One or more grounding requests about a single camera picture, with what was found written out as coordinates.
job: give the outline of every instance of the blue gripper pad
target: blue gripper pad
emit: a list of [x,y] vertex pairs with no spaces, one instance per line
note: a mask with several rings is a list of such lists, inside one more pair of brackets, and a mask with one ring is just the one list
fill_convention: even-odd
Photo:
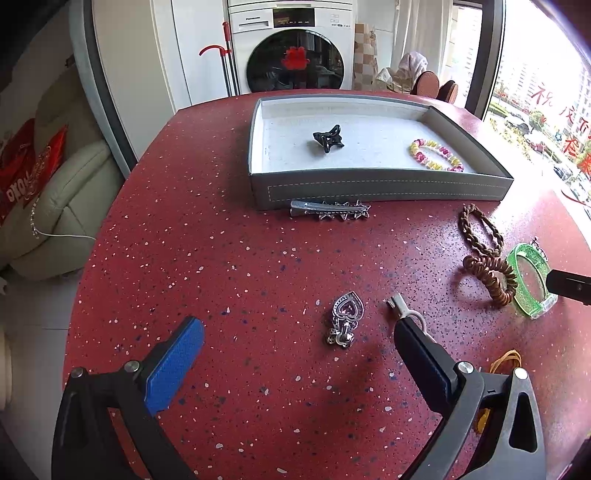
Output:
[[144,403],[152,415],[170,405],[184,376],[201,351],[204,333],[203,324],[199,320],[187,317],[167,342],[158,344],[148,354],[147,363],[153,353],[160,353],[157,347],[167,347],[145,379]]

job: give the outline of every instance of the green glitter wristband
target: green glitter wristband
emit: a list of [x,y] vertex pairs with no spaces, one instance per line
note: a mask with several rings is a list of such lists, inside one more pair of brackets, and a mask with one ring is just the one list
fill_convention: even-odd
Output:
[[[519,267],[517,266],[517,258],[521,257],[527,260],[537,272],[544,289],[544,300],[541,302],[533,298],[530,291],[527,289]],[[558,300],[558,295],[548,292],[546,288],[546,276],[550,272],[548,262],[542,257],[540,252],[531,244],[517,244],[507,256],[507,263],[513,267],[515,275],[517,275],[517,292],[515,293],[515,301],[517,305],[530,318],[536,319],[541,317],[544,313],[552,308]]]

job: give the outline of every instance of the white door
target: white door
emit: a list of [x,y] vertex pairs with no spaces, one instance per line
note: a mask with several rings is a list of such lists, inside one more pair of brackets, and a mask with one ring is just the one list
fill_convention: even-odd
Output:
[[222,0],[173,0],[173,14],[191,104],[226,97],[218,50],[208,50],[199,56],[199,51],[208,45],[226,47]]

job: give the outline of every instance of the metal screw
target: metal screw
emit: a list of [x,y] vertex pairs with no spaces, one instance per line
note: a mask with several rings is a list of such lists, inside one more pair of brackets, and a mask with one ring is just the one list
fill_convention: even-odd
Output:
[[520,380],[527,380],[527,370],[525,368],[517,367],[514,370],[514,374]]
[[74,367],[70,372],[70,376],[72,378],[80,378],[84,373],[84,369],[82,367]]
[[457,365],[457,369],[465,374],[471,374],[474,371],[474,367],[470,362],[460,362]]
[[123,368],[127,373],[132,374],[139,370],[139,362],[137,360],[130,360]]

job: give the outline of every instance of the tiled floor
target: tiled floor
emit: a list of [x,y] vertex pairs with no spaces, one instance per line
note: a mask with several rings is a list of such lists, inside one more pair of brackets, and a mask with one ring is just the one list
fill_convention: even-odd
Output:
[[4,272],[0,322],[12,349],[12,402],[0,421],[40,480],[51,478],[67,329],[81,273],[31,282]]

